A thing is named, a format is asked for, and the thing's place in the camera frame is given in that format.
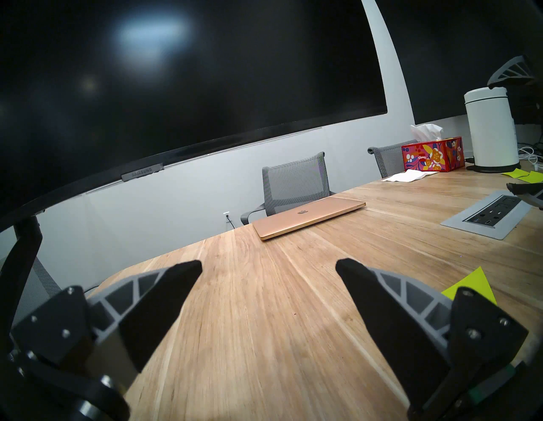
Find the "wooden table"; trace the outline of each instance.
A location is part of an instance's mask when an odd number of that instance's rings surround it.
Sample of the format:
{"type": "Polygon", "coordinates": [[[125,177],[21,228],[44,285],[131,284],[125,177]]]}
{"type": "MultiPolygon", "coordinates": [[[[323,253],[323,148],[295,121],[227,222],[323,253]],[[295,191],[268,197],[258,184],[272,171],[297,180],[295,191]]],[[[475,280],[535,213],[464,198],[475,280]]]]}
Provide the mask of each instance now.
{"type": "Polygon", "coordinates": [[[367,206],[262,243],[252,225],[127,268],[203,274],[125,397],[131,419],[406,419],[408,400],[336,273],[351,257],[442,291],[482,266],[498,305],[543,328],[543,212],[503,241],[439,225],[512,179],[465,169],[338,194],[367,206]]]}

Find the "power outlet box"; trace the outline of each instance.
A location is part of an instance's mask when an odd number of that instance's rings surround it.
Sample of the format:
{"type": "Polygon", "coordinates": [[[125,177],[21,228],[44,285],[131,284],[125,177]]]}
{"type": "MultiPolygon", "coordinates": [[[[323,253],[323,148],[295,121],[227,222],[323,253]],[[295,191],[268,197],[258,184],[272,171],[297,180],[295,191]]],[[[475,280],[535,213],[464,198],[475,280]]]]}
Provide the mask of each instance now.
{"type": "Polygon", "coordinates": [[[466,219],[466,221],[493,227],[520,202],[521,200],[518,197],[502,196],[480,212],[477,212],[471,218],[466,219]]]}
{"type": "Polygon", "coordinates": [[[532,208],[507,190],[498,190],[441,225],[503,240],[532,208]]]}

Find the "tissue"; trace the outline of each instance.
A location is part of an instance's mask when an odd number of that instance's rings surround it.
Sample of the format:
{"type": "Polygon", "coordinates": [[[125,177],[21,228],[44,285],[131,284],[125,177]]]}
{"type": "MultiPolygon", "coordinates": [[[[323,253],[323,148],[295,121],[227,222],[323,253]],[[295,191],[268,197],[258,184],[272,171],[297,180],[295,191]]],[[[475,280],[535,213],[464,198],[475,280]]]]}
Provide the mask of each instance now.
{"type": "Polygon", "coordinates": [[[443,139],[443,127],[435,124],[421,124],[420,126],[411,126],[411,133],[419,142],[433,142],[443,139]]]}

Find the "red floral tissue box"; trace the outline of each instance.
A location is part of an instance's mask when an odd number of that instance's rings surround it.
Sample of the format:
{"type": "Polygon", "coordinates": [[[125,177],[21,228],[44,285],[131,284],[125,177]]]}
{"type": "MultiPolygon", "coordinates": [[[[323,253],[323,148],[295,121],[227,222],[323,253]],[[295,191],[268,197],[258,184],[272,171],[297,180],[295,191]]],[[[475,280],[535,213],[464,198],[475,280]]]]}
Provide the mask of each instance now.
{"type": "Polygon", "coordinates": [[[405,144],[402,155],[405,169],[448,172],[465,165],[461,137],[405,144]]]}

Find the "gray mesh chair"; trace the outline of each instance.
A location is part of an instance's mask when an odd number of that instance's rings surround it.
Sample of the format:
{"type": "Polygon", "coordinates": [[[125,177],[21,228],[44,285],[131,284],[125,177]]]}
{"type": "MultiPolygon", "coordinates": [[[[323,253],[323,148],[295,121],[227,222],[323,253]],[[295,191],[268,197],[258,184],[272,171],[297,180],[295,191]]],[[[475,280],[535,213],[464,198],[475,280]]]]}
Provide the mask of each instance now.
{"type": "MultiPolygon", "coordinates": [[[[4,261],[5,259],[0,260],[0,269],[4,265],[4,261]]],[[[51,278],[51,275],[49,275],[36,257],[28,275],[27,283],[24,286],[23,293],[21,294],[21,299],[19,300],[19,305],[13,318],[13,326],[60,291],[60,287],[56,284],[54,279],[51,278]]]]}
{"type": "Polygon", "coordinates": [[[390,146],[385,146],[383,148],[368,148],[368,153],[370,155],[375,155],[375,160],[377,161],[377,166],[379,167],[382,178],[404,171],[402,145],[413,143],[417,143],[417,141],[411,140],[409,142],[391,144],[390,146]]]}
{"type": "Polygon", "coordinates": [[[264,203],[241,215],[243,225],[249,223],[249,215],[253,212],[265,210],[266,215],[275,215],[334,194],[328,186],[324,152],[301,161],[264,167],[262,182],[264,203]]]}

